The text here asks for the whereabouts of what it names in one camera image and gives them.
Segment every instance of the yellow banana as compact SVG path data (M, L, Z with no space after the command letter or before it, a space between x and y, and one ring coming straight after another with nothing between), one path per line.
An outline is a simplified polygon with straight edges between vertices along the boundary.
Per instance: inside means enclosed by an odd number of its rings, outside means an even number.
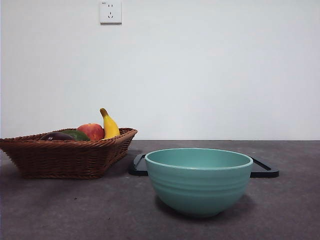
M100 108L100 113L103 117L104 139L110 139L120 135L120 131L116 122L109 116L104 108Z

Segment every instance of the fruit basket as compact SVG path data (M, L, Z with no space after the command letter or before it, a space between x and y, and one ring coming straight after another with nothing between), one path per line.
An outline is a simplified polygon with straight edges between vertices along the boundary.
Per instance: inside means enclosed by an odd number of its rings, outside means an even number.
M75 130L66 128L56 130ZM120 135L106 140L39 140L46 133L1 138L0 148L27 179L98 179L123 158L138 132L119 128Z

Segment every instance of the bowl rim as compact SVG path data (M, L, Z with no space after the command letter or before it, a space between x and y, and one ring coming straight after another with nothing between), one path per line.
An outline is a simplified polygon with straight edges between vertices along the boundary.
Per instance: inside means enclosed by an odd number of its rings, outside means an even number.
M156 161L152 161L151 159L148 158L149 155L151 155L153 153L163 152L163 151L171 151L171 150L181 150L181 149L200 149L200 150L227 152L227 153L232 153L232 154L241 155L243 157L246 157L247 159L249 159L249 162L246 163L246 164L242 164L242 165L226 166L226 167L185 167L185 166L175 166L175 165L170 165L170 164L165 164L165 163L159 163L159 162L156 162ZM163 166L163 167L168 167L168 168L173 168L173 169L185 169L185 170L200 170L200 171L212 171L212 170L218 170L218 171L222 170L223 171L223 170L240 169L240 168L248 167L248 166L250 166L250 165L252 165L254 163L254 160L250 156L245 155L245 154L240 153L240 152L223 150L223 149L216 149L216 148L201 148L201 147L165 148L165 149L151 151L151 152L147 153L144 156L144 158L149 163L152 163L152 164L155 164L155 165L159 165L159 166Z

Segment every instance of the wall outlet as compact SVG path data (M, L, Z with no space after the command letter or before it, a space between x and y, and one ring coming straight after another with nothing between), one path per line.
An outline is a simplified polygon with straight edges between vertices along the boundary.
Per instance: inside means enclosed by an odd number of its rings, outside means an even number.
M121 0L103 0L100 3L101 24L122 23L122 2Z

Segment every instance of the gray countertop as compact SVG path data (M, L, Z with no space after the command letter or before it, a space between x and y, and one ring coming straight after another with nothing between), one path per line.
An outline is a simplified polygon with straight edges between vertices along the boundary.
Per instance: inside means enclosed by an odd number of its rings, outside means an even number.
M140 153L165 148L231 150L259 158L279 177L251 178L244 196L210 218L166 206L147 176L128 174ZM320 239L320 141L133 140L95 180L23 179L1 152L3 240Z

